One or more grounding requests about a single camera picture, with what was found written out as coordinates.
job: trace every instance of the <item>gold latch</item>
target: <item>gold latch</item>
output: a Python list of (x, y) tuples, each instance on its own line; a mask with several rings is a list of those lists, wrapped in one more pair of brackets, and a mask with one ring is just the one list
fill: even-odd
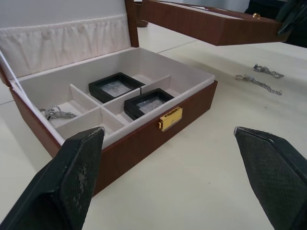
[(160, 117), (159, 129), (161, 129), (164, 132), (168, 130), (170, 127), (172, 127), (174, 124), (176, 124), (178, 121), (180, 121), (182, 118), (182, 111), (183, 111), (182, 108), (177, 107), (173, 109), (171, 112)]

